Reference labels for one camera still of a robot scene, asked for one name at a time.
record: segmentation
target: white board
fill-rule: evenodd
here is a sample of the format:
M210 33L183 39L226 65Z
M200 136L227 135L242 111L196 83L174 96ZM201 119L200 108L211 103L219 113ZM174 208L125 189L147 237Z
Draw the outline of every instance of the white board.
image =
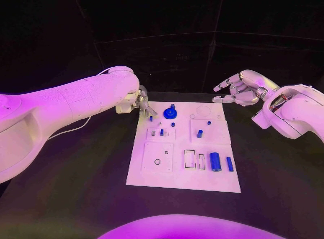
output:
M164 110L171 104L175 104L178 114L174 119L165 119ZM149 102L149 106L158 115L152 122L149 117L139 116L138 119L126 185L240 193L223 105ZM198 130L203 131L201 138L197 138ZM220 157L219 172L211 171L213 152ZM233 172L229 171L227 157Z

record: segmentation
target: small blue part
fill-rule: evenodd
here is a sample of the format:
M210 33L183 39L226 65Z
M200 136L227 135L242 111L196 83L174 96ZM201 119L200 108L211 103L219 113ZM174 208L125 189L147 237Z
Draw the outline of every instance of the small blue part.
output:
M198 137L198 138L203 137L203 131L201 131L201 130L198 130L197 137Z
M222 171L219 153L210 153L210 166L213 172Z
M232 158L227 157L226 161L227 161L229 171L233 172Z
M173 120L177 117L177 110L174 109L174 104L171 105L170 108L165 109L164 111L164 117L168 120Z

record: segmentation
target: black table surface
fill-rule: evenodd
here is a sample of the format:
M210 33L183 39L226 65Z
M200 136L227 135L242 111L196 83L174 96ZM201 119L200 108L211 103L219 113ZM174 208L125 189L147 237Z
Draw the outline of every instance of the black table surface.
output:
M148 94L151 101L175 102L210 102L214 96ZM116 114L112 108L46 143L11 180L0 199L0 239L93 239L162 214L216 217L291 239L324 239L324 145L312 133L291 140L262 130L250 120L260 106L224 104L242 193L126 186L138 110Z

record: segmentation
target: robotic hand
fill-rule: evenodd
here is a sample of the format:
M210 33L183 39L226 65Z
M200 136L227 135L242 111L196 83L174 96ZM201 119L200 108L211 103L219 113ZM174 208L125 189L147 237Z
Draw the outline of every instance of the robotic hand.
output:
M157 114L132 70L116 66L101 73L23 95L0 94L0 183L24 171L66 125L113 106L118 113L139 108L141 114Z
M214 91L230 86L230 95L213 97L216 103L263 106L252 120L262 129L269 126L286 138L296 139L311 131L324 143L324 94L302 84L279 87L262 74L245 70L227 78Z

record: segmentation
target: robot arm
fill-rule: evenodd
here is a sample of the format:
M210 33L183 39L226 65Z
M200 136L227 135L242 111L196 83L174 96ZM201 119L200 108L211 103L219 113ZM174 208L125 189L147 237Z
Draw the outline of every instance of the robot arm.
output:
M118 113L148 107L147 91L128 67L23 95L0 94L0 183L23 172L52 134L115 106Z
M263 106L252 117L262 129L269 126L286 138L296 139L311 131L324 143L324 94L311 86L279 87L263 75L245 70L216 87L214 91L230 85L230 95L214 97L213 102L246 106L262 99Z

